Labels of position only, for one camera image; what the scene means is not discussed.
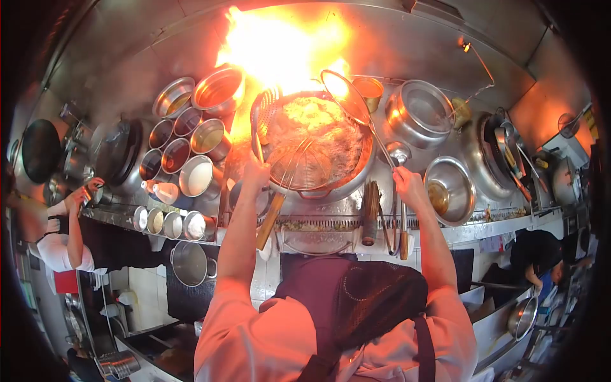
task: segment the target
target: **metal handle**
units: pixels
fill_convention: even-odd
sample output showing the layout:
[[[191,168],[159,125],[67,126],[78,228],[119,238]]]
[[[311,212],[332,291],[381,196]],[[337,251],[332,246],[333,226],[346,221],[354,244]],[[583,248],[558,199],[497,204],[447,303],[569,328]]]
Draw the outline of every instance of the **metal handle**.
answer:
[[[305,200],[313,200],[313,199],[322,199],[322,198],[324,198],[324,197],[327,197],[327,196],[328,196],[328,195],[331,193],[331,190],[330,190],[330,189],[328,189],[328,190],[327,190],[327,191],[325,191],[323,194],[318,194],[318,195],[314,194],[314,195],[310,195],[310,196],[305,195],[305,194],[303,193],[303,191],[297,191],[297,193],[299,194],[299,196],[301,196],[301,198],[302,198],[302,199],[305,199]]]
[[[208,272],[206,272],[206,277],[209,279],[216,279],[216,275],[219,273],[219,263],[215,259],[212,259],[210,257],[208,258],[208,260],[214,263],[214,276],[210,276]]]

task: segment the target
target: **white powder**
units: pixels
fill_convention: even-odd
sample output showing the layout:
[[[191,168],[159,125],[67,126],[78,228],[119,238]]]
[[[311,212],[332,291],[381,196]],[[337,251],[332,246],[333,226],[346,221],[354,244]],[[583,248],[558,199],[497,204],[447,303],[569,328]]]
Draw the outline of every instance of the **white powder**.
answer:
[[[176,219],[174,219],[174,222],[172,223],[172,233],[173,233],[173,237],[179,237],[180,233],[183,231],[183,222],[181,221],[180,217],[177,217]]]
[[[140,227],[140,229],[144,229],[147,226],[147,218],[148,218],[148,211],[147,210],[140,211],[140,216],[138,216],[138,226]]]
[[[206,190],[210,179],[212,178],[212,164],[200,163],[192,171],[189,176],[189,193],[198,195]]]
[[[206,228],[206,222],[203,220],[202,215],[195,215],[189,222],[189,235],[195,240],[199,240],[203,236],[203,231]]]

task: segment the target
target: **cook's hand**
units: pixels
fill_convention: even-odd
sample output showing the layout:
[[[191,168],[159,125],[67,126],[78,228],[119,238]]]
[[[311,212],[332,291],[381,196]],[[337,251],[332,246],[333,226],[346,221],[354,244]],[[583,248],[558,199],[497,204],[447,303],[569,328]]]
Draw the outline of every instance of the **cook's hand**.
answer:
[[[244,169],[242,191],[252,192],[254,196],[259,195],[261,189],[269,184],[269,168],[269,163],[261,163],[251,152],[250,160]]]
[[[64,199],[66,209],[69,213],[78,212],[81,203],[85,200],[85,189],[79,187]]]
[[[431,202],[428,198],[428,193],[422,184],[422,177],[416,172],[411,172],[403,166],[397,167],[392,178],[397,184],[397,193],[412,211],[418,213],[424,206]]]
[[[89,182],[87,182],[87,187],[93,193],[97,190],[98,186],[103,186],[103,185],[104,185],[104,180],[100,177],[95,177],[91,179]]]

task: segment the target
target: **metal cup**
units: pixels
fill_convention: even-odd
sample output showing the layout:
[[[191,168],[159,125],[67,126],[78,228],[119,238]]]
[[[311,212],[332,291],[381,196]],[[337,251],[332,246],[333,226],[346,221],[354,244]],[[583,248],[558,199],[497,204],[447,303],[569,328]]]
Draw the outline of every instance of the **metal cup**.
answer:
[[[384,93],[384,85],[380,81],[371,77],[358,77],[352,81],[352,85],[354,85],[365,100],[369,113],[378,110],[380,99]]]

